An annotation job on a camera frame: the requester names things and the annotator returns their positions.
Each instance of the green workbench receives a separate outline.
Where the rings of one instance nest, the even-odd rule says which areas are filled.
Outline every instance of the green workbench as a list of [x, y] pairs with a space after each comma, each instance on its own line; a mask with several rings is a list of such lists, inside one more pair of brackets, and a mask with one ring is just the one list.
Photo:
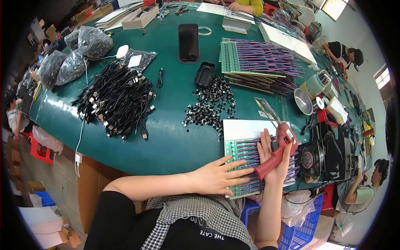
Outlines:
[[[164, 86], [158, 91], [157, 98], [152, 101], [156, 109], [147, 119], [148, 140], [143, 140], [139, 134], [132, 132], [122, 143], [120, 137], [106, 136], [103, 126], [96, 122], [85, 124], [78, 151], [86, 157], [134, 175], [189, 172], [224, 156], [223, 142], [218, 141], [218, 133], [211, 126], [190, 124], [186, 128], [182, 125], [187, 106], [194, 105], [197, 101], [192, 92], [197, 88], [194, 77], [201, 62], [215, 64], [216, 75], [222, 76], [221, 64], [218, 63], [221, 38], [263, 42], [257, 25], [252, 25], [248, 35], [242, 35], [224, 31], [221, 26], [222, 19], [223, 17], [219, 15], [191, 10], [182, 16], [170, 13], [162, 23], [158, 19], [152, 20], [145, 28], [147, 31], [145, 35], [142, 30], [123, 31], [122, 28], [112, 30], [114, 47], [107, 56], [115, 55], [118, 48], [125, 44], [136, 50], [157, 52], [158, 55], [143, 74], [155, 86], [158, 71], [163, 68]], [[178, 25], [188, 23], [212, 29], [211, 35], [199, 37], [200, 60], [196, 65], [181, 64], [177, 61]], [[114, 58], [92, 62], [87, 70], [89, 81], [111, 60]], [[306, 76], [296, 80], [297, 86], [316, 73], [308, 68], [306, 63], [301, 62], [301, 64]], [[82, 120], [78, 118], [77, 109], [71, 106], [71, 102], [76, 100], [84, 86], [86, 86], [85, 74], [73, 82], [56, 86], [52, 91], [42, 90], [30, 110], [30, 118], [35, 123], [74, 150], [79, 141]], [[300, 135], [306, 125], [306, 115], [297, 108], [292, 94], [271, 95], [240, 86], [232, 86], [232, 92], [236, 99], [238, 119], [264, 120], [265, 118], [258, 113], [259, 108], [253, 97], [265, 98], [282, 121], [290, 122], [300, 143], [310, 140], [309, 131], [304, 136]], [[344, 94], [339, 100], [349, 107]], [[226, 113], [221, 114], [222, 118], [228, 116]], [[353, 123], [360, 123], [355, 110], [350, 116]], [[306, 184], [300, 179], [302, 180], [298, 178], [298, 183], [286, 187], [285, 190], [306, 189], [320, 185], [320, 183]]]

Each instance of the cooling fan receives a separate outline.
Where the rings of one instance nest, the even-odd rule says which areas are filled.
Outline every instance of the cooling fan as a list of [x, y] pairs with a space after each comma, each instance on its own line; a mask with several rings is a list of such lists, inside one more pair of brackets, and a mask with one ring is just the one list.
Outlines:
[[324, 151], [322, 140], [311, 141], [299, 145], [298, 166], [300, 166], [300, 173], [305, 177], [311, 177], [310, 182], [316, 182], [321, 175], [321, 169], [324, 164]]

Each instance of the window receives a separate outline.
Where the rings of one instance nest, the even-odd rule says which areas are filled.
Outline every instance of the window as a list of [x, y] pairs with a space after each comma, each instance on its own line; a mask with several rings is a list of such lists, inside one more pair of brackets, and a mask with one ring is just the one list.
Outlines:
[[376, 84], [378, 85], [378, 88], [383, 88], [383, 86], [385, 86], [390, 81], [389, 68], [384, 66], [384, 68], [382, 68], [375, 74], [374, 78]]
[[320, 9], [336, 21], [349, 0], [324, 0]]

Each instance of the smartphone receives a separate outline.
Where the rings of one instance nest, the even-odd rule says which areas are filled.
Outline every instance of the smartphone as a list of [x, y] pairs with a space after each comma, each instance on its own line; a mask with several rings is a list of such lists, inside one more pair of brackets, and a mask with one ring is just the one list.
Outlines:
[[196, 62], [199, 58], [199, 33], [197, 24], [178, 26], [179, 59], [182, 62]]

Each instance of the black t-shirt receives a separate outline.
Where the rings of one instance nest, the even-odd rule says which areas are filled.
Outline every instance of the black t-shirt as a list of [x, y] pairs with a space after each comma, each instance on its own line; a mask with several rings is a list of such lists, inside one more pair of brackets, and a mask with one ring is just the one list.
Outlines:
[[[161, 209], [149, 209], [136, 214], [135, 205], [125, 195], [102, 192], [84, 249], [140, 249], [160, 212]], [[161, 249], [247, 250], [249, 247], [236, 238], [212, 230], [204, 220], [189, 217], [170, 226]], [[267, 246], [262, 250], [277, 249]]]
[[339, 42], [329, 42], [328, 43], [329, 49], [332, 52], [332, 54], [337, 58], [343, 58], [347, 63], [350, 62], [350, 59], [347, 57], [346, 54], [346, 46], [344, 46], [342, 44], [342, 54], [340, 54], [340, 43]]

